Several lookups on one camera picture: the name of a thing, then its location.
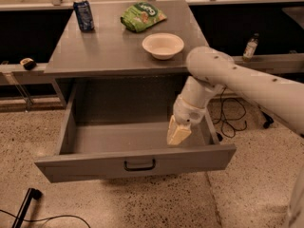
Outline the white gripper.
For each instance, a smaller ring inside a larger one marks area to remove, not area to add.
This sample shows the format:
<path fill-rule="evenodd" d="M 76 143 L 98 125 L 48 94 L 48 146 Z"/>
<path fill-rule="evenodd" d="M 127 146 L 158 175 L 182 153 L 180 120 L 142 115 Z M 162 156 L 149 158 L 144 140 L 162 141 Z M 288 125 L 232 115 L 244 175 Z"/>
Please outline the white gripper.
<path fill-rule="evenodd" d="M 173 115 L 170 118 L 167 131 L 167 144 L 179 145 L 187 139 L 192 131 L 190 125 L 199 124 L 206 113 L 205 108 L 197 108 L 187 103 L 179 95 L 173 105 Z"/>

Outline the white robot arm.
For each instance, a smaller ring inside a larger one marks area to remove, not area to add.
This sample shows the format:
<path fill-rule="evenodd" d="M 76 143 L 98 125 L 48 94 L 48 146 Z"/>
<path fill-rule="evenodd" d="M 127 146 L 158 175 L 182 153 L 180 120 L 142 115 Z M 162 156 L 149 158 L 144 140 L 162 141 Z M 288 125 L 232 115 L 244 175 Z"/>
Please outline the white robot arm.
<path fill-rule="evenodd" d="M 304 135 L 304 85 L 272 74 L 239 66 L 225 53 L 210 47 L 189 52 L 190 72 L 173 106 L 167 143 L 179 145 L 205 118 L 210 100 L 229 88 L 249 104 L 261 108 L 298 137 Z"/>

